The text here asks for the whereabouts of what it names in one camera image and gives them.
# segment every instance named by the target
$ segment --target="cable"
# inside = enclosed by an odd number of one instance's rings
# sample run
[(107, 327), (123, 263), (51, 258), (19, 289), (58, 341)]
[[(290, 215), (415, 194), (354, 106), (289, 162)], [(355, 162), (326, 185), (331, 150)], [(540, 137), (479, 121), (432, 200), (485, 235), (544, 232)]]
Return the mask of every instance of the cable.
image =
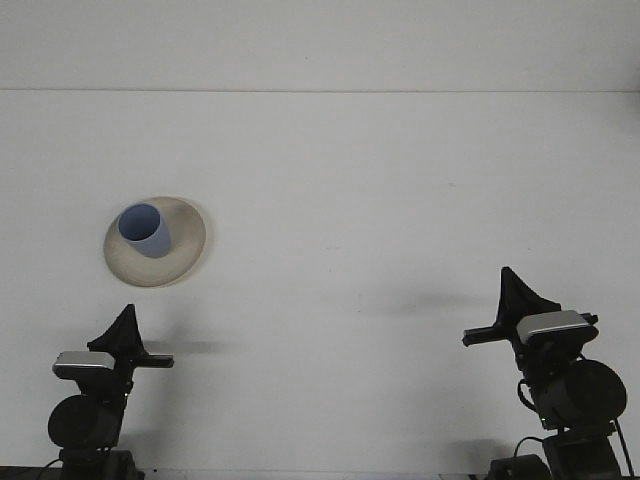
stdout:
[(518, 458), (518, 450), (520, 450), (520, 446), (527, 440), (542, 443), (542, 439), (538, 437), (524, 437), (518, 442), (518, 445), (516, 445), (516, 449), (513, 451), (513, 458), (511, 459), (511, 480), (515, 480), (516, 478), (516, 459)]
[(520, 399), (520, 401), (522, 402), (522, 404), (527, 407), (529, 410), (533, 410), (534, 412), (538, 413), (538, 411), (536, 410), (536, 407), (533, 403), (531, 403), (527, 397), (524, 396), (524, 392), (522, 391), (522, 385), (526, 385), (527, 382), (525, 380), (520, 380), (518, 382), (518, 398)]
[(40, 470), (40, 473), (38, 473), (38, 476), (36, 477), (36, 480), (40, 480), (42, 478), (42, 475), (44, 474), (44, 472), (46, 472), (51, 465), (53, 465), (56, 462), (60, 462), (60, 461), (61, 460), (59, 458), (56, 458), (55, 460), (51, 460), (49, 463), (47, 463), (44, 467), (42, 467), (42, 469)]
[(616, 426), (616, 430), (618, 431), (618, 437), (620, 438), (620, 444), (622, 445), (622, 451), (624, 453), (624, 458), (627, 461), (627, 468), (629, 469), (629, 476), (631, 478), (635, 478), (636, 475), (633, 471), (633, 465), (631, 465), (631, 457), (629, 456), (629, 450), (627, 449), (627, 442), (624, 440), (624, 435), (622, 435), (622, 429), (620, 428), (620, 422), (618, 419), (613, 420), (613, 424)]

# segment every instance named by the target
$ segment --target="cup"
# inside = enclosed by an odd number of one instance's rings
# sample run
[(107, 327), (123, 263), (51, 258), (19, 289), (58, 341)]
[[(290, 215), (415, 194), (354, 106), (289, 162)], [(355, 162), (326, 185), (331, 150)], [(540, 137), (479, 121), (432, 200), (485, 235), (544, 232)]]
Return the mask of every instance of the cup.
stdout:
[(171, 237), (162, 213), (148, 203), (131, 205), (122, 212), (118, 231), (145, 257), (164, 257), (171, 250)]

